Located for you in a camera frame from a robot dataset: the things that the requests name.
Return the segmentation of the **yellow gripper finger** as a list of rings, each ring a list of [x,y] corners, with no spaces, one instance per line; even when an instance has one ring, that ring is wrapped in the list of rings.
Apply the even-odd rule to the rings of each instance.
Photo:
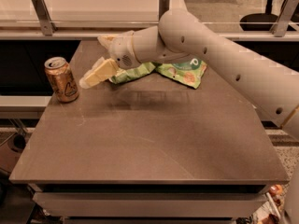
[[[99,35],[97,40],[106,49],[109,49],[114,43],[120,43],[127,38],[130,38],[134,33],[133,30],[121,34]]]
[[[104,59],[101,57],[80,79],[79,85],[83,89],[89,89],[115,76],[119,69],[118,64],[113,59]]]

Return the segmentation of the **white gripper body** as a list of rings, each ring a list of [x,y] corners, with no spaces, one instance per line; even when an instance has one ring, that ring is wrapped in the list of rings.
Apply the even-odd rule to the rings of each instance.
[[[120,68],[130,69],[135,67],[135,55],[130,35],[116,36],[108,49],[110,57],[115,60]]]

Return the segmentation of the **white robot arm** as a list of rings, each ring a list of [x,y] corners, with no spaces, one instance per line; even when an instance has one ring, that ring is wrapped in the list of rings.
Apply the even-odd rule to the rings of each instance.
[[[299,73],[215,34],[184,9],[166,11],[156,26],[100,35],[109,58],[79,81],[89,89],[142,63],[186,62],[197,57],[244,95],[289,136],[299,139]]]

